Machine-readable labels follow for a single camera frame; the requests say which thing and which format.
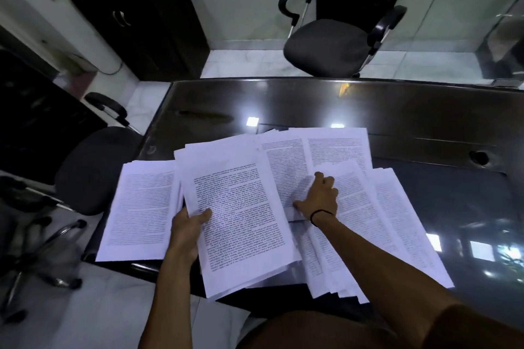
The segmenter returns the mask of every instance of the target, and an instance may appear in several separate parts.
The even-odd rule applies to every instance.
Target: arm
[[[169,247],[158,274],[139,349],[191,349],[189,270],[198,256],[200,226],[210,217],[208,209],[189,218],[187,209],[183,208],[173,218]]]
[[[337,213],[334,178],[315,173],[306,200],[295,206],[306,218],[319,209]],[[312,222],[325,234],[366,297],[391,328],[413,347],[421,347],[436,318],[460,303],[423,272],[371,244],[331,214],[316,213]]]

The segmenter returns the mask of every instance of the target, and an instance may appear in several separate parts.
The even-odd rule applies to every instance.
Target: cabinet
[[[209,55],[191,0],[72,0],[140,80],[200,78]]]

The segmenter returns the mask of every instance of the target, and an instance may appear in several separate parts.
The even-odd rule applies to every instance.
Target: cabinet handle
[[[122,11],[120,12],[120,17],[122,17],[122,20],[124,20],[127,26],[131,26],[131,24],[126,21],[126,17],[124,17],[124,13],[122,13]]]
[[[123,28],[125,25],[122,24],[122,23],[118,20],[118,18],[116,17],[116,14],[115,14],[115,11],[114,11],[114,10],[113,10],[112,15],[113,15],[113,18],[114,18],[114,20],[116,21],[116,23],[117,23],[118,25],[120,25],[120,26]]]

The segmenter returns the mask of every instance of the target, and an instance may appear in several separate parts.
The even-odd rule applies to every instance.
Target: person
[[[524,348],[524,333],[476,313],[423,272],[339,222],[333,185],[333,177],[316,173],[306,199],[294,205],[306,218],[312,215],[311,222],[330,241],[387,328],[294,311],[265,321],[237,348]],[[173,219],[139,349],[192,347],[189,270],[197,259],[201,225],[211,214],[208,209],[189,218],[183,209]]]

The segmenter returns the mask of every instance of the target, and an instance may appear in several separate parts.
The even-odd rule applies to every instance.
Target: chair seat
[[[84,215],[103,212],[112,200],[122,165],[133,160],[141,140],[140,134],[123,127],[91,134],[56,173],[57,197]]]
[[[370,52],[367,33],[334,20],[316,20],[298,29],[284,46],[285,58],[308,74],[350,78]]]

